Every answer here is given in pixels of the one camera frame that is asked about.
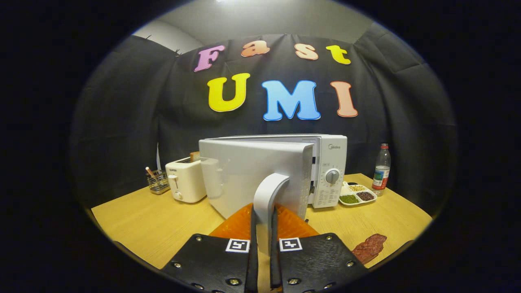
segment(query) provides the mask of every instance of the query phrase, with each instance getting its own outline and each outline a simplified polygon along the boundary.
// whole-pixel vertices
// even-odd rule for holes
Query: blue letter
[[[263,82],[262,87],[268,92],[268,112],[264,114],[264,120],[277,121],[282,119],[278,105],[280,105],[284,114],[291,119],[298,104],[300,104],[300,111],[296,116],[299,119],[320,119],[320,113],[317,111],[315,104],[314,88],[316,86],[317,84],[310,80],[301,80],[296,84],[293,94],[290,94],[282,82],[278,80]]]

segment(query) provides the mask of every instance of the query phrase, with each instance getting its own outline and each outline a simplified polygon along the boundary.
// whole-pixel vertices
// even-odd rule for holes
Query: water bottle
[[[373,185],[371,191],[377,196],[383,194],[389,178],[389,170],[391,169],[391,155],[389,154],[389,146],[382,143],[380,146],[380,153],[376,158],[375,175],[373,177]]]

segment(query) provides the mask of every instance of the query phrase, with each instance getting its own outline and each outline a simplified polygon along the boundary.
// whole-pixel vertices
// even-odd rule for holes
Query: black backdrop
[[[266,41],[270,51],[242,57],[242,46],[255,40]],[[299,58],[296,43],[312,45],[319,58]],[[194,72],[199,51],[217,45],[226,49],[211,68]],[[347,50],[351,63],[337,63],[326,49],[330,45]],[[235,95],[231,77],[243,72],[251,75],[244,104],[229,112],[213,111],[208,81],[226,77],[223,97],[230,100]],[[267,80],[280,80],[290,93],[300,80],[315,82],[321,118],[263,120],[267,94],[261,83]],[[351,84],[356,117],[337,115],[332,81]],[[431,215],[454,181],[456,125],[443,86],[414,50],[375,23],[355,44],[271,34],[223,41],[178,57],[131,36],[107,56],[81,94],[71,163],[80,196],[93,207],[146,186],[144,167],[155,166],[157,142],[164,168],[198,150],[199,139],[266,133],[345,135],[346,173],[371,178],[380,143],[388,142],[388,186]]]

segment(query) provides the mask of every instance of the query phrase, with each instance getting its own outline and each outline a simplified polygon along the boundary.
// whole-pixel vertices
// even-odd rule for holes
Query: grains
[[[371,200],[371,199],[374,199],[375,197],[367,192],[367,191],[364,191],[364,192],[359,192],[356,194],[359,198],[361,198],[363,201],[368,201],[368,200]]]
[[[360,186],[360,185],[351,185],[349,186],[349,188],[353,191],[362,191],[362,190],[365,190],[365,187],[363,186]]]
[[[357,202],[359,202],[358,199],[356,199],[356,197],[353,196],[353,195],[351,195],[351,196],[341,196],[340,200],[345,202],[345,203],[357,203]]]

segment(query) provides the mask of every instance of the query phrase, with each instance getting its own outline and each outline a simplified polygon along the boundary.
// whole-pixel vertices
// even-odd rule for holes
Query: green beans
[[[356,197],[353,196],[353,195],[351,195],[351,196],[341,196],[340,200],[345,202],[345,203],[357,203],[357,202],[359,202],[358,199],[356,199]]]

